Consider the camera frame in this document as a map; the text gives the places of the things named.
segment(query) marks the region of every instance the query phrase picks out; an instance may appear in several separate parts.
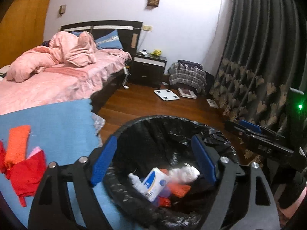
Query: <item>blue pillow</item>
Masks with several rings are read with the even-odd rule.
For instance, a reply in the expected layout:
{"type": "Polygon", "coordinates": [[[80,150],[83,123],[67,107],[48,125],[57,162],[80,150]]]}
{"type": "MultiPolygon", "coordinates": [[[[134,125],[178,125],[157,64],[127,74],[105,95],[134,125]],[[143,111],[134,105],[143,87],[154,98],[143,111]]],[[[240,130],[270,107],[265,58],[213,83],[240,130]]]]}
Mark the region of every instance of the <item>blue pillow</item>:
{"type": "Polygon", "coordinates": [[[122,49],[117,29],[95,40],[98,49],[122,49]]]}
{"type": "Polygon", "coordinates": [[[79,35],[82,33],[82,31],[80,31],[80,32],[75,32],[75,31],[73,31],[72,32],[72,34],[74,34],[75,36],[78,36],[79,37],[79,35]]]}

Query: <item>blue gripper pad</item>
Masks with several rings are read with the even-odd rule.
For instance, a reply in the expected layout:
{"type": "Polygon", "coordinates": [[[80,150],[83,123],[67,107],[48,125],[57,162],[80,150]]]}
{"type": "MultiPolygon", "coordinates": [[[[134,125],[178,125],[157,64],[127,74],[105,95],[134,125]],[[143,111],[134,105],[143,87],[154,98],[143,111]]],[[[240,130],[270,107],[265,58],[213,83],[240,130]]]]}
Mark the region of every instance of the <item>blue gripper pad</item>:
{"type": "Polygon", "coordinates": [[[245,120],[239,120],[239,124],[244,126],[247,129],[252,130],[253,132],[256,132],[256,133],[259,133],[259,134],[262,133],[261,128],[256,124],[250,123],[250,122],[245,121],[245,120]]]}
{"type": "Polygon", "coordinates": [[[96,186],[97,183],[101,182],[102,178],[106,174],[106,170],[110,165],[114,153],[117,148],[117,139],[115,136],[111,136],[109,140],[103,145],[103,151],[93,165],[91,184],[96,186]]]}
{"type": "Polygon", "coordinates": [[[215,165],[196,135],[194,135],[191,139],[191,147],[206,181],[213,186],[217,180],[215,175],[215,165]]]}

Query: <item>yellow plush toy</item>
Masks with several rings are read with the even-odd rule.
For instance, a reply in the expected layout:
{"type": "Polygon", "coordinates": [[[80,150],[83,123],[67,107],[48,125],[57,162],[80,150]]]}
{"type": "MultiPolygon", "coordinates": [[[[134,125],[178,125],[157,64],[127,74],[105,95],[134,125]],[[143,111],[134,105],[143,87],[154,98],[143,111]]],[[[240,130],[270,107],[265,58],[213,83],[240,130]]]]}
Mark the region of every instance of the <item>yellow plush toy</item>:
{"type": "Polygon", "coordinates": [[[152,53],[152,55],[154,55],[154,56],[156,56],[156,57],[159,57],[160,55],[161,55],[161,50],[157,50],[157,49],[155,49],[154,51],[153,51],[153,53],[152,53]]]}

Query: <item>headboard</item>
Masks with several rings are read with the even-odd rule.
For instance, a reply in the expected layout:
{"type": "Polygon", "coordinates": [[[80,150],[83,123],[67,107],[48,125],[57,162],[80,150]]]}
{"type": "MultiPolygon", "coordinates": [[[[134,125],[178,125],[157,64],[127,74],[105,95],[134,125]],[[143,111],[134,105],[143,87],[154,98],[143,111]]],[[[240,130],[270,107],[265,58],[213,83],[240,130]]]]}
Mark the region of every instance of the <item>headboard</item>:
{"type": "Polygon", "coordinates": [[[96,40],[117,29],[123,50],[133,56],[136,54],[142,25],[142,22],[137,21],[91,21],[64,25],[61,31],[87,31],[96,40]]]}

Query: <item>white scale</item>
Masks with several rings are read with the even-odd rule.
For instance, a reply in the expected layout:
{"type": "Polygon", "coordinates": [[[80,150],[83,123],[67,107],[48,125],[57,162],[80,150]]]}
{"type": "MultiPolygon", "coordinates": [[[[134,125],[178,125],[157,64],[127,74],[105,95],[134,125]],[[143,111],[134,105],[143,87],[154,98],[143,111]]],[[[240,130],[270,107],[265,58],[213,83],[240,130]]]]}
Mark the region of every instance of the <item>white scale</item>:
{"type": "Polygon", "coordinates": [[[165,101],[177,100],[180,99],[178,95],[173,93],[171,90],[162,89],[162,90],[154,90],[155,94],[157,94],[161,99],[165,101]]]}

